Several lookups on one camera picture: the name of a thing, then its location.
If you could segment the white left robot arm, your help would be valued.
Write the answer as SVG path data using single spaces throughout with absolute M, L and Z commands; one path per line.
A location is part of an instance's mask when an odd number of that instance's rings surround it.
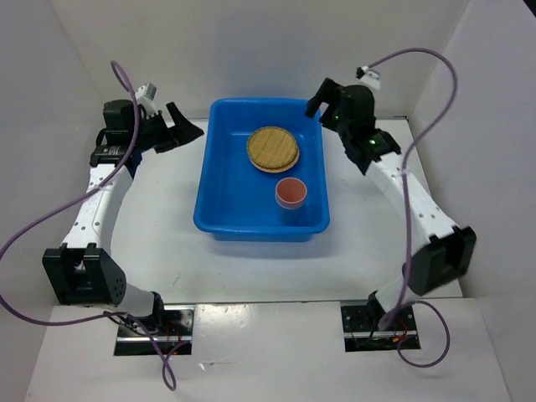
M 167 324 L 162 298 L 128 283 L 124 270 L 111 258 L 111 237 L 142 154 L 149 150 L 168 152 L 204 134 L 174 103 L 166 107 L 172 126 L 150 101 L 141 100 L 137 106 L 129 100 L 105 103 L 105 126 L 90 156 L 87 190 L 91 196 L 81 203 L 60 246 L 48 248 L 42 258 L 60 304 L 127 312 L 151 335 L 160 333 Z

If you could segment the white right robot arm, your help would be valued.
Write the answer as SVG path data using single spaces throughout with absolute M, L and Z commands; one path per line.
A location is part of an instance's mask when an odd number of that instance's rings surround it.
M 322 126 L 338 134 L 347 158 L 406 223 L 401 273 L 368 299 L 368 322 L 385 329 L 401 308 L 467 273 L 477 235 L 441 210 L 407 167 L 396 140 L 377 128 L 374 95 L 368 87 L 343 86 L 326 78 L 307 102 L 305 115 L 314 117 L 321 104 L 327 105 L 319 119 Z

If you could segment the yellow woven bamboo plate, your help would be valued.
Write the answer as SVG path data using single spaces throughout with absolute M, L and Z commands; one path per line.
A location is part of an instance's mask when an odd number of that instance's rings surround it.
M 246 152 L 257 167 L 277 170 L 291 165 L 298 158 L 299 146 L 288 130 L 265 126 L 249 136 Z

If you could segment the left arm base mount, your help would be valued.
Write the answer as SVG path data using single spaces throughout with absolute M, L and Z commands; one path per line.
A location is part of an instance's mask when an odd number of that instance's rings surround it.
M 166 356 L 192 353 L 194 305 L 167 304 L 163 307 L 162 322 L 158 327 L 150 317 L 138 320 L 152 335 L 161 353 Z M 118 324 L 114 355 L 117 357 L 157 355 L 149 337 L 131 319 L 113 318 Z

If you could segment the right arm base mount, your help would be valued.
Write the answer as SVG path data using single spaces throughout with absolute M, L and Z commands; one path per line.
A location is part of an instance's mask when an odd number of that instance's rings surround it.
M 402 310 L 392 325 L 384 331 L 369 315 L 364 304 L 342 304 L 340 306 L 343 340 L 346 353 L 381 352 L 402 349 L 420 349 L 413 309 Z

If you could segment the pink plastic cup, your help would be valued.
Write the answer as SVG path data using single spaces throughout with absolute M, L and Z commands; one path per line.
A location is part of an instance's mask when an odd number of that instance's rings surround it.
M 299 209 L 307 197 L 307 186 L 299 178 L 283 178 L 276 185 L 276 202 L 285 209 Z

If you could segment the blue plastic bin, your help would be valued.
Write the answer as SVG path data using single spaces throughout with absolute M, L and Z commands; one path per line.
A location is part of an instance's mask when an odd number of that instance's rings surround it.
M 210 108 L 204 161 L 193 222 L 217 240 L 307 241 L 330 223 L 319 115 L 305 115 L 307 102 L 292 98 L 227 98 Z M 289 131 L 300 151 L 283 173 L 256 168 L 246 151 L 250 135 L 265 126 Z M 307 187 L 293 219 L 276 202 L 276 185 L 286 177 Z

